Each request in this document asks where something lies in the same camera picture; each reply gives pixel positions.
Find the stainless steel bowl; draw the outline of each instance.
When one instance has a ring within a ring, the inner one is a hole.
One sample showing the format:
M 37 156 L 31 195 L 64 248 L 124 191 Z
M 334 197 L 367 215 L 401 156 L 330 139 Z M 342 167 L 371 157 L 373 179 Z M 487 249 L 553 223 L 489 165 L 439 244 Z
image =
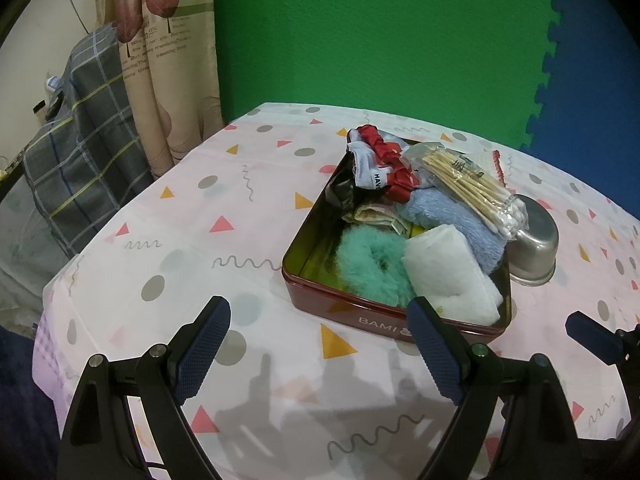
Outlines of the stainless steel bowl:
M 544 285 L 556 270 L 558 227 L 538 202 L 517 195 L 527 207 L 529 228 L 521 229 L 513 242 L 507 243 L 511 279 L 523 285 Z

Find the beige curtain with tree print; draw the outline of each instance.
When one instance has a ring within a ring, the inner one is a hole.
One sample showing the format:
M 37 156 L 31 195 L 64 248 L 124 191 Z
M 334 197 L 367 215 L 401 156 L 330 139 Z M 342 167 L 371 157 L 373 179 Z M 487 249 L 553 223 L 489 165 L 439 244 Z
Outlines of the beige curtain with tree print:
M 213 0 L 95 0 L 115 21 L 133 118 L 155 177 L 220 130 Z

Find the plastic bag of cotton swabs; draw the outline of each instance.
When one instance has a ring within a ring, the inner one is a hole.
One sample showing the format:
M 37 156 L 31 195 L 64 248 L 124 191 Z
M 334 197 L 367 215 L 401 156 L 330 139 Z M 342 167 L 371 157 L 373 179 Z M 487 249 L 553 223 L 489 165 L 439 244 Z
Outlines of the plastic bag of cotton swabs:
M 480 168 L 464 153 L 439 143 L 412 146 L 403 158 L 415 170 L 423 166 L 459 200 L 465 202 L 492 232 L 515 240 L 520 229 L 528 228 L 527 209 L 522 200 Z

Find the green wall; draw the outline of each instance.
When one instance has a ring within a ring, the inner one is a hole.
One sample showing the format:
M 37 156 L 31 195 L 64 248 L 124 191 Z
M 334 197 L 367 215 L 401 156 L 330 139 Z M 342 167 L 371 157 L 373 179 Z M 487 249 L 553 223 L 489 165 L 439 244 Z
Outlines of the green wall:
M 223 113 L 371 108 L 519 147 L 551 0 L 214 0 Z

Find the pink patterned tablecloth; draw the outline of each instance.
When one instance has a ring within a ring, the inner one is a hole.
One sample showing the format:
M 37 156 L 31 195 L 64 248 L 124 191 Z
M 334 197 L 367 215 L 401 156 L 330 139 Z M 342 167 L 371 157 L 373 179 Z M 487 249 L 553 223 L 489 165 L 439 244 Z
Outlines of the pink patterned tablecloth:
M 578 435 L 620 432 L 629 412 L 616 369 L 569 339 L 564 322 L 574 310 L 612 330 L 640 322 L 638 221 L 571 175 L 472 134 L 295 104 L 260 106 L 207 140 L 49 283 L 33 377 L 61 430 L 89 356 L 138 356 L 220 295 L 232 306 L 231 330 L 183 409 L 224 478 L 417 476 L 454 409 L 415 347 L 296 310 L 279 272 L 344 154 L 346 130 L 364 123 L 462 152 L 500 150 L 508 187 L 550 212 L 560 247 L 549 283 L 512 282 L 514 319 L 491 346 L 513 358 L 550 357 Z M 157 461 L 142 407 L 131 405 L 143 450 Z M 487 472 L 500 429 L 496 413 L 474 476 Z

